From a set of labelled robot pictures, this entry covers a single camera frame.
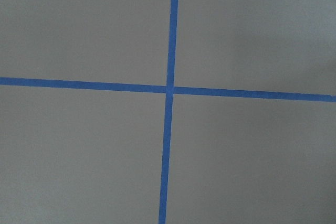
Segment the brown paper table cover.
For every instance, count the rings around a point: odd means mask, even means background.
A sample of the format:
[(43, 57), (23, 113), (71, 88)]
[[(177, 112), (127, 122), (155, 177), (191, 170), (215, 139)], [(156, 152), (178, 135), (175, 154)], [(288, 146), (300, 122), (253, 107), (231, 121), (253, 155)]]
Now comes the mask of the brown paper table cover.
[(335, 223), (335, 0), (1, 0), (1, 223)]

